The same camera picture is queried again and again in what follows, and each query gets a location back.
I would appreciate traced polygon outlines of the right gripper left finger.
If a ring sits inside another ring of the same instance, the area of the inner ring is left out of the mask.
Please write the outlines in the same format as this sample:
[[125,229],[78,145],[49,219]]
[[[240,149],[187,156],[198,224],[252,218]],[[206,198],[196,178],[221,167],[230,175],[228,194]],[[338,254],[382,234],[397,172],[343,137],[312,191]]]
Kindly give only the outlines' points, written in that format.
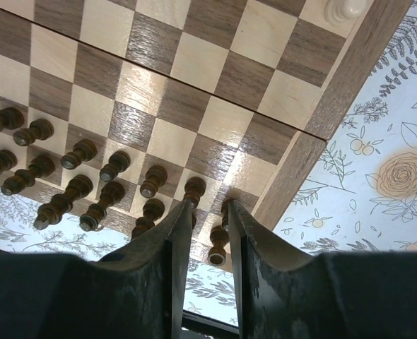
[[99,261],[0,251],[0,338],[178,338],[191,237],[184,200]]

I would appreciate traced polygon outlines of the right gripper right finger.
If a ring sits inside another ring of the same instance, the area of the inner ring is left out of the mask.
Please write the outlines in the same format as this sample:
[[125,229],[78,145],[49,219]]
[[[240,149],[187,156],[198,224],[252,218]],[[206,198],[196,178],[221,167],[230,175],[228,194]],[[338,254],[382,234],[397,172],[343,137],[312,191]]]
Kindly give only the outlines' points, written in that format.
[[417,252],[312,256],[228,203],[241,338],[417,338]]

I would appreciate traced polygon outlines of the wooden chess board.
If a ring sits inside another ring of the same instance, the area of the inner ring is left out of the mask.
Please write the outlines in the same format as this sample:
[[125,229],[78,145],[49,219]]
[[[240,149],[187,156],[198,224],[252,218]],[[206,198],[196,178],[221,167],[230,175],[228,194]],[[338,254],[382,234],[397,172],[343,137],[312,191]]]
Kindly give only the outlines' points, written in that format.
[[60,190],[89,177],[93,190],[75,213],[124,151],[128,193],[107,220],[123,233],[139,216],[150,167],[168,174],[158,190],[167,208],[201,177],[191,256],[205,261],[226,197],[274,228],[289,205],[327,190],[309,181],[314,167],[329,183],[353,176],[328,140],[411,5],[367,3],[336,27],[326,1],[0,1],[0,110],[25,119],[0,132],[0,148],[25,167],[39,152],[59,159],[90,140],[91,160],[38,182]]

